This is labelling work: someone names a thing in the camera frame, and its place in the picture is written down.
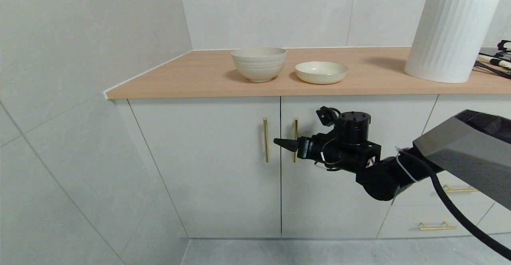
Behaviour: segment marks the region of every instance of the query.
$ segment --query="drawer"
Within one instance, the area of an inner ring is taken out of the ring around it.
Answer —
[[[481,192],[475,191],[466,182],[458,177],[448,173],[440,172],[437,174],[440,183],[446,188],[447,195],[455,205],[458,204],[476,204],[493,203],[493,199]],[[442,205],[442,201],[436,194],[430,178],[420,181],[403,193],[399,194],[394,201],[394,205]]]
[[[491,207],[490,204],[460,205],[458,209],[474,224]],[[420,238],[468,235],[444,205],[391,206],[378,238]]]
[[[486,233],[511,232],[511,211],[495,203],[477,226]]]

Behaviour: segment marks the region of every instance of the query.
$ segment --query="gray floor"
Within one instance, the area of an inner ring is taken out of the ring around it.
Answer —
[[[493,235],[511,247],[511,233]],[[474,237],[367,241],[192,239],[182,265],[510,265]]]

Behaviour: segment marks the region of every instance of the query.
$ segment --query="white zip tie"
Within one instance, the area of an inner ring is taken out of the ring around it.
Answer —
[[[403,149],[410,149],[410,147],[408,148],[399,148],[397,146],[395,146],[396,150],[398,151],[398,154],[396,155],[396,162],[398,162],[399,166],[403,169],[403,171],[408,175],[408,177],[413,180],[414,182],[418,182],[418,180],[416,180],[412,174],[410,174],[410,172],[408,172],[408,170],[406,170],[406,168],[401,164],[401,162],[399,162],[399,152]]]

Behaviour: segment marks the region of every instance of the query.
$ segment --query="wooden countertop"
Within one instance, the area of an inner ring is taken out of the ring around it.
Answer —
[[[511,80],[476,69],[466,83],[436,83],[404,74],[409,47],[289,49],[279,76],[252,83],[236,70],[231,50],[192,51],[106,92],[108,99],[388,95],[511,94]],[[332,61],[350,70],[340,83],[312,85],[300,81],[294,66],[305,61]]]

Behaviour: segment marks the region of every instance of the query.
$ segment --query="drawer handle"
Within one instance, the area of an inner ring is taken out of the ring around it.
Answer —
[[[467,187],[467,188],[452,188],[449,184],[444,185],[444,191],[446,193],[452,193],[452,192],[478,192],[477,189],[474,187]]]
[[[422,221],[418,225],[418,230],[449,230],[449,229],[457,229],[457,227],[449,225],[447,221],[442,222],[442,224],[438,227],[427,227],[427,225]]]
[[[298,118],[294,119],[294,140],[298,140]],[[293,162],[296,163],[296,156],[298,155],[298,151],[294,153]]]
[[[268,143],[268,119],[263,118],[264,127],[264,151],[266,153],[266,163],[270,162],[270,144]]]

